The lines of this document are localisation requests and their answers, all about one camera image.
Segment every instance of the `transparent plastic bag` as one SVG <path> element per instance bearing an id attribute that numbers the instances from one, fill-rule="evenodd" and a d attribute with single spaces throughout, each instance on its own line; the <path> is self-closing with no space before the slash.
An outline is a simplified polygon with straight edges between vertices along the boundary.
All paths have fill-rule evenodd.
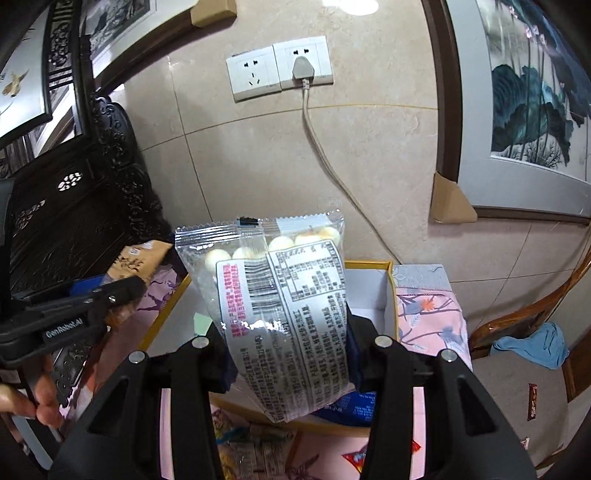
<path id="1" fill-rule="evenodd" d="M 350 391 L 344 228 L 336 211 L 177 229 L 178 254 L 272 421 Z"/>

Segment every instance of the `picture frame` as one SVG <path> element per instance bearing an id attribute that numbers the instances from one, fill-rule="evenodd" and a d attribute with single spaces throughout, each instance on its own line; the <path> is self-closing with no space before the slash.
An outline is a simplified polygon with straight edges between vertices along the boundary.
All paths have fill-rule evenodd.
<path id="1" fill-rule="evenodd" d="M 51 120 L 46 62 L 51 9 L 35 20 L 0 73 L 0 148 Z"/>
<path id="2" fill-rule="evenodd" d="M 591 81 L 552 20 L 532 0 L 423 6 L 439 97 L 438 173 L 482 218 L 589 223 Z"/>
<path id="3" fill-rule="evenodd" d="M 155 47 L 194 28 L 189 11 L 195 4 L 196 0 L 84 0 L 80 34 L 91 36 L 91 58 L 97 86 L 103 88 L 122 70 L 137 63 L 139 57 L 144 58 Z M 99 21 L 96 10 L 101 8 L 103 14 L 99 17 L 104 16 L 105 9 L 126 13 L 108 13 L 111 20 Z M 103 24 L 104 28 L 97 31 L 97 26 Z M 110 34 L 104 35 L 101 30 L 108 30 Z"/>

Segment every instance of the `black clamp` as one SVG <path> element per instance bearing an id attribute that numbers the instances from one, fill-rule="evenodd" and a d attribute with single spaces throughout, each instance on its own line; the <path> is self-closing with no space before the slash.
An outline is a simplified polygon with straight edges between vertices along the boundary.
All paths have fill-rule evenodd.
<path id="1" fill-rule="evenodd" d="M 409 352 L 350 311 L 347 347 L 350 378 L 357 390 L 376 392 L 360 480 L 410 477 L 413 387 L 424 388 L 424 479 L 537 478 L 499 407 L 455 351 L 445 349 L 437 356 Z"/>
<path id="2" fill-rule="evenodd" d="M 208 392 L 227 392 L 236 375 L 213 324 L 174 353 L 131 353 L 76 423 L 48 478 L 161 478 L 160 398 L 170 388 L 175 478 L 224 480 Z"/>
<path id="3" fill-rule="evenodd" d="M 15 368 L 80 340 L 98 343 L 106 332 L 108 310 L 140 298 L 145 291 L 144 281 L 136 276 L 69 297 L 72 284 L 13 299 L 10 317 L 0 322 L 0 365 Z"/>

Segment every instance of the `white wall socket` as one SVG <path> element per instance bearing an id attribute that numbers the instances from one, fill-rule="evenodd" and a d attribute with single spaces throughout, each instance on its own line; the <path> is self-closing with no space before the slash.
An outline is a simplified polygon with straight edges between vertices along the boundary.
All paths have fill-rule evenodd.
<path id="1" fill-rule="evenodd" d="M 283 90 L 301 87 L 301 80 L 293 78 L 294 63 L 300 56 L 306 57 L 314 67 L 314 79 L 311 85 L 334 83 L 325 36 L 276 43 L 273 45 L 273 50 L 275 50 L 279 80 Z"/>
<path id="2" fill-rule="evenodd" d="M 236 102 L 281 91 L 273 47 L 239 53 L 226 65 Z"/>

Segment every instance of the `gray cushion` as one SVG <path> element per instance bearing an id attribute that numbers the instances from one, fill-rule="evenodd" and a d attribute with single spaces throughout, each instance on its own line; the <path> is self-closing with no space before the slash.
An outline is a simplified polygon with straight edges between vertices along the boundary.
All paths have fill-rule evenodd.
<path id="1" fill-rule="evenodd" d="M 474 360 L 473 369 L 519 439 L 530 438 L 528 453 L 532 463 L 538 465 L 552 455 L 567 426 L 562 369 L 550 370 L 513 352 Z M 536 417 L 528 421 L 530 383 L 538 385 L 538 401 Z"/>

